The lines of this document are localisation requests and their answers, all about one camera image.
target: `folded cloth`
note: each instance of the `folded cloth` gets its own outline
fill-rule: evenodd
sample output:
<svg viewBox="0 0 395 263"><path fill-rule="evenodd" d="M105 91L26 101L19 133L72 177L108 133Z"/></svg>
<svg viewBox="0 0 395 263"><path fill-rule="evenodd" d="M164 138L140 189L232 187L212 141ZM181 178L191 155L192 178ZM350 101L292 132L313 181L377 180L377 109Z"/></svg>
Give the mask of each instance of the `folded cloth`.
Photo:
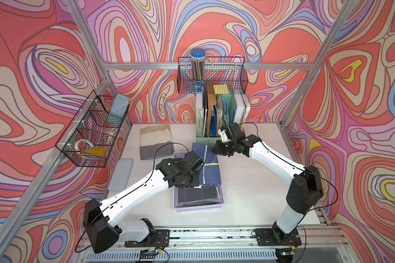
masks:
<svg viewBox="0 0 395 263"><path fill-rule="evenodd" d="M148 126L140 132L140 156L141 160L153 159L155 152L172 142L170 126L167 124ZM165 145L158 150L155 157L163 157L173 154L173 145Z"/></svg>
<svg viewBox="0 0 395 263"><path fill-rule="evenodd" d="M200 170L199 183L206 187L217 187L221 185L221 173L219 171L218 156L212 152L213 147L204 144L192 144L194 151L202 158L205 165Z"/></svg>

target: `wire basket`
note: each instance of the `wire basket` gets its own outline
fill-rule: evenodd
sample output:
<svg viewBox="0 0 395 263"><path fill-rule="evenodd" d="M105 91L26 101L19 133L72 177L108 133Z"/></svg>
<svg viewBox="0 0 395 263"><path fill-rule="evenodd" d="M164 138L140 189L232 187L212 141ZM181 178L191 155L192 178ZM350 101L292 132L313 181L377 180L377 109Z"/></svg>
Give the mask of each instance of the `wire basket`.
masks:
<svg viewBox="0 0 395 263"><path fill-rule="evenodd" d="M63 148L59 148L76 166L106 166L117 134L128 112L127 107L122 118L110 114L112 101L112 96L96 96L73 134ZM91 147L99 147L101 153L99 155L91 154L88 152Z"/></svg>
<svg viewBox="0 0 395 263"><path fill-rule="evenodd" d="M190 57L179 58L177 90L179 93L196 93L193 89ZM244 94L248 84L244 57L206 57L203 89L208 94Z"/></svg>

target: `gray cloth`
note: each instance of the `gray cloth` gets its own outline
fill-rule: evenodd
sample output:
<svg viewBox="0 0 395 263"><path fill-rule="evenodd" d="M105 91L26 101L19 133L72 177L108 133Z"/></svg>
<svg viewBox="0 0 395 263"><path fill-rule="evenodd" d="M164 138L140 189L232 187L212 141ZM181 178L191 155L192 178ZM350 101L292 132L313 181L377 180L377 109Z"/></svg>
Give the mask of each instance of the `gray cloth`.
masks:
<svg viewBox="0 0 395 263"><path fill-rule="evenodd" d="M167 124L149 126L140 131L139 152L141 160L153 159L173 154L173 145L165 145L172 142L170 126Z"/></svg>

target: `swirl pattern backdrop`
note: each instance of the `swirl pattern backdrop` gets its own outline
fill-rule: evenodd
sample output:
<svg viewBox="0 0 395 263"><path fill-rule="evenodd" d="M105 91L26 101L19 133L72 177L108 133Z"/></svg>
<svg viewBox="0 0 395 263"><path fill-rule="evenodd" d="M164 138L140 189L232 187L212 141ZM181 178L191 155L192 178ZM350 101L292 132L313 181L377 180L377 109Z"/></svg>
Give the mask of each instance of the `swirl pattern backdrop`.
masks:
<svg viewBox="0 0 395 263"><path fill-rule="evenodd" d="M311 62L341 6L340 0L89 0L82 11L104 61L177 62L200 47L249 62ZM132 122L195 121L194 96L177 93L176 71L109 73L132 98ZM304 73L249 70L248 119L280 121Z"/></svg>
<svg viewBox="0 0 395 263"><path fill-rule="evenodd" d="M360 1L286 129L360 262L395 262L395 1Z"/></svg>
<svg viewBox="0 0 395 263"><path fill-rule="evenodd" d="M0 1L0 224L100 81L57 2Z"/></svg>
<svg viewBox="0 0 395 263"><path fill-rule="evenodd" d="M101 82L63 2L0 1L0 225ZM122 127L106 168L61 162L1 262L70 259L84 203L103 197L125 137Z"/></svg>

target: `lavender plastic basket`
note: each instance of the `lavender plastic basket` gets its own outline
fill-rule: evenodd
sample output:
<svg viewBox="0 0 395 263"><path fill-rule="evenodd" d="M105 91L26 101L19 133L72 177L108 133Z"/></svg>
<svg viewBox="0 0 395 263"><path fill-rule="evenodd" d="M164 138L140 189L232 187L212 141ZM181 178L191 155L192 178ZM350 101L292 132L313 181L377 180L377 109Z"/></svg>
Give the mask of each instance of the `lavender plastic basket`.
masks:
<svg viewBox="0 0 395 263"><path fill-rule="evenodd" d="M179 202L178 202L178 198L177 198L178 188L173 187L173 208L175 211L191 211L191 210L201 210L201 209L207 209L207 208L220 208L225 204L224 193L222 193L221 186L218 187L218 191L219 191L220 199L219 199L219 203L217 203L217 204L183 207L183 206L179 205Z"/></svg>

